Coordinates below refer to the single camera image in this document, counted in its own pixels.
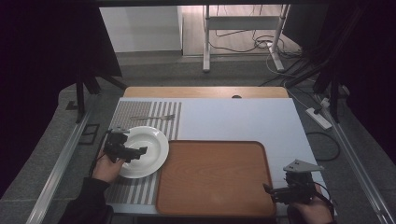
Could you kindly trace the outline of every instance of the white plate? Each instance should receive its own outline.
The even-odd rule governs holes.
[[[140,160],[131,160],[124,163],[120,175],[126,178],[141,178],[156,172],[165,162],[169,152],[169,143],[166,136],[158,129],[149,126],[135,127],[125,135],[128,139],[126,147],[148,147],[146,154]]]

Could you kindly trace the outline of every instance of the white wall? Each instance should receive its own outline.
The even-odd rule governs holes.
[[[181,50],[179,7],[100,8],[114,51]]]

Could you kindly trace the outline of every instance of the metal frame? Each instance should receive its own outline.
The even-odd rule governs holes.
[[[253,17],[210,17],[209,5],[206,5],[205,14],[205,44],[204,44],[204,72],[210,71],[210,46],[209,31],[210,30],[275,30],[273,43],[268,45],[271,57],[278,72],[283,72],[285,68],[279,59],[277,53],[277,42],[282,33],[285,24],[286,15],[289,5],[285,5],[280,12],[279,17],[276,16],[253,16]]]
[[[40,196],[35,203],[35,207],[33,208],[32,213],[30,214],[26,223],[41,223],[47,214],[47,211],[50,207],[50,201],[52,200],[53,195],[58,188],[62,177],[64,176],[64,171],[66,170],[66,167],[72,158],[78,143],[78,139],[84,131],[84,127],[92,114],[96,99],[97,95],[91,95],[90,98],[87,99],[87,111],[83,115],[80,123],[76,125],[75,129],[67,139],[66,144],[64,145],[64,148],[62,149],[61,154],[59,155],[59,158],[49,175],[47,183],[41,191]]]
[[[336,132],[337,138],[340,142],[341,149],[346,156],[355,176],[361,184],[361,188],[366,194],[367,199],[372,205],[375,214],[378,216],[381,223],[392,224],[395,223],[395,218],[390,213],[387,204],[384,201],[384,198],[381,196],[378,188],[367,174],[366,169],[363,164],[359,160],[358,155],[355,152],[353,146],[349,143],[346,134],[344,133],[341,125],[332,118],[331,113],[327,109],[323,109],[324,116],[326,119],[330,121],[333,126],[334,131]]]

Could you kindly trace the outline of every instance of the power strip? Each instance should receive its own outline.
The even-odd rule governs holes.
[[[324,130],[328,130],[332,127],[332,125],[327,121],[325,118],[323,118],[320,114],[315,114],[314,113],[315,109],[314,108],[309,108],[305,110],[305,112],[312,118],[314,119],[320,127],[322,127]]]

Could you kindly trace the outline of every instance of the gray floor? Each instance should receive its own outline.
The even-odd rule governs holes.
[[[202,58],[181,57],[177,52],[119,54],[123,77],[129,86],[259,86],[265,80],[276,77],[267,68],[266,56],[217,57],[212,60],[210,73],[202,72]],[[285,66],[295,60],[285,60]],[[269,68],[274,69],[271,61]],[[99,133],[109,125],[112,113],[122,91],[98,79],[103,89],[98,96],[90,124],[100,124]],[[281,79],[268,83],[276,86]],[[307,80],[298,87],[311,92],[313,82]],[[308,94],[295,88],[290,90],[300,102],[316,106]],[[25,223],[69,134],[75,127],[76,111],[65,110],[69,101],[75,100],[75,87],[61,91],[59,106],[47,131],[35,148],[32,157],[11,184],[0,201],[1,223]],[[296,108],[306,132],[324,132],[305,114],[305,106],[295,101]],[[396,214],[396,167],[382,148],[356,120],[345,104],[339,101],[341,124],[361,163],[380,190],[393,215]],[[325,132],[334,136],[334,132]],[[308,135],[308,140],[317,158],[327,157],[336,150],[336,144],[317,134]],[[56,223],[67,202],[78,195],[82,177],[86,176],[90,161],[99,144],[99,137],[92,146],[79,145],[64,174],[44,223]],[[319,162],[325,167],[324,180],[329,188],[338,223],[380,223],[373,207],[367,200],[361,184],[354,175],[344,153],[335,161]],[[130,223],[131,217],[115,217],[114,223]]]

